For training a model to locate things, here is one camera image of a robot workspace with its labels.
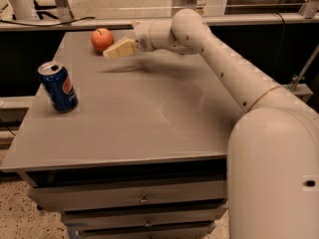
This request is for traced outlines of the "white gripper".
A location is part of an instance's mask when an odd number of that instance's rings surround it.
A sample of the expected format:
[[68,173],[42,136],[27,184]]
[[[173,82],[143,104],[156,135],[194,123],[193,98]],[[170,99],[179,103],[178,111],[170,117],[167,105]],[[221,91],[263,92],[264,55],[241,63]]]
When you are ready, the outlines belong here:
[[[151,52],[154,49],[151,41],[152,22],[134,20],[132,25],[135,30],[137,47],[143,52]],[[103,56],[106,59],[130,56],[136,51],[136,44],[133,39],[122,39],[105,50]]]

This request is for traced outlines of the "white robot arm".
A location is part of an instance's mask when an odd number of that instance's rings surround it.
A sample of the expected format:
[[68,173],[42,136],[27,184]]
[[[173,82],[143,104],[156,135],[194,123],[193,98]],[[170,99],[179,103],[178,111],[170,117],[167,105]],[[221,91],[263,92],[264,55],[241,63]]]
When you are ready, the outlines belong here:
[[230,239],[319,239],[319,115],[212,34],[191,9],[137,21],[108,59],[201,55],[243,111],[227,148]]

